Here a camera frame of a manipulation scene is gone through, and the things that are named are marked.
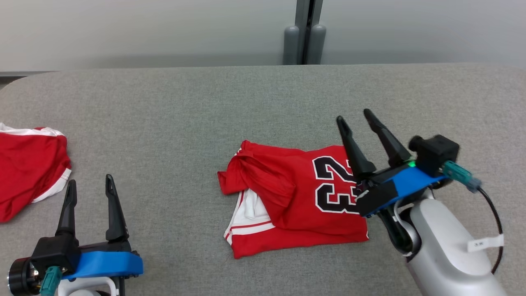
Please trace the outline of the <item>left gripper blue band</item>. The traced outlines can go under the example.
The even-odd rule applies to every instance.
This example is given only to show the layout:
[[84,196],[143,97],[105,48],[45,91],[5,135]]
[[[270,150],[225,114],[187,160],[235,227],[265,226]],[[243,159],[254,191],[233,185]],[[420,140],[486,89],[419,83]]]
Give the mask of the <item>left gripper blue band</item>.
[[[54,296],[125,296],[125,280],[143,274],[143,259],[137,251],[130,249],[126,241],[129,232],[111,174],[105,177],[105,194],[108,199],[108,230],[105,238],[109,242],[120,243],[79,247],[81,257],[76,272],[66,275],[62,268],[62,280]],[[70,180],[55,236],[68,234],[75,237],[76,205],[76,181]],[[8,291],[12,296],[41,296],[39,291],[44,275],[34,268],[30,257],[17,259],[8,271]]]

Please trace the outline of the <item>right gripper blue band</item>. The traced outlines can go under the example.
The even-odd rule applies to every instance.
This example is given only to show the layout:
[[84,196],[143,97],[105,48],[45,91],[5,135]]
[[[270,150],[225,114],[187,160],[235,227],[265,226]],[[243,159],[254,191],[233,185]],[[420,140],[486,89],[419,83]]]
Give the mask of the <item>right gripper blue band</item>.
[[356,198],[357,212],[361,217],[370,217],[380,210],[404,200],[428,187],[444,184],[448,178],[442,173],[432,177],[416,166],[411,160],[411,154],[393,133],[375,116],[370,109],[364,109],[370,129],[376,133],[388,156],[391,168],[376,174],[374,163],[367,160],[353,139],[353,132],[343,116],[336,117],[342,144],[347,153],[347,159],[357,178],[360,195]]

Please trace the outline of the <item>red shorts with white trim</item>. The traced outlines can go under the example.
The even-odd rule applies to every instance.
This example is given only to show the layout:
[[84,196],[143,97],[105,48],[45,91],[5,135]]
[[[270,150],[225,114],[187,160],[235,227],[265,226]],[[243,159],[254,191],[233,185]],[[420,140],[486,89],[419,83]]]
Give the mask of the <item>red shorts with white trim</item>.
[[0,122],[0,223],[59,193],[71,172],[62,132],[49,127],[15,129]]

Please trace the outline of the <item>grey rounded post foot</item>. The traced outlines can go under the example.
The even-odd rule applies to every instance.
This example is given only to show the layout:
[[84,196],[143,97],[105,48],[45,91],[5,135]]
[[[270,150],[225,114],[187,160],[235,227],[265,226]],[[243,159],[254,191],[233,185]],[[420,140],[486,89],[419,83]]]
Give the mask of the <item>grey rounded post foot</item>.
[[289,26],[284,30],[284,49],[282,63],[297,65],[300,30],[297,26]]
[[309,35],[308,49],[306,51],[306,64],[319,65],[323,56],[327,28],[322,24],[312,26]]

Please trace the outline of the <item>grey aluminium partition post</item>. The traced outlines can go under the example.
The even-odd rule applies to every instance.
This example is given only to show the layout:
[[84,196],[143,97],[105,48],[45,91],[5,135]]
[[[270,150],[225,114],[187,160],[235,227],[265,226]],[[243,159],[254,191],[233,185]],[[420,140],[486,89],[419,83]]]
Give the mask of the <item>grey aluminium partition post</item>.
[[322,9],[323,0],[297,0],[296,2],[295,26],[300,30],[298,65],[307,65],[305,62],[310,30],[312,26],[321,24]]

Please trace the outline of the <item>red jersey with number 23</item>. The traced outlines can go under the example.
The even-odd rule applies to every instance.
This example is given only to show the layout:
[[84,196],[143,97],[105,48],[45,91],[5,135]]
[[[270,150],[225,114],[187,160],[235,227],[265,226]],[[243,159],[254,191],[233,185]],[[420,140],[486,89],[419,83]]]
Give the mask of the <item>red jersey with number 23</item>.
[[224,195],[238,194],[224,233],[237,260],[369,239],[356,208],[358,181],[343,146],[300,150],[245,140],[217,175]]

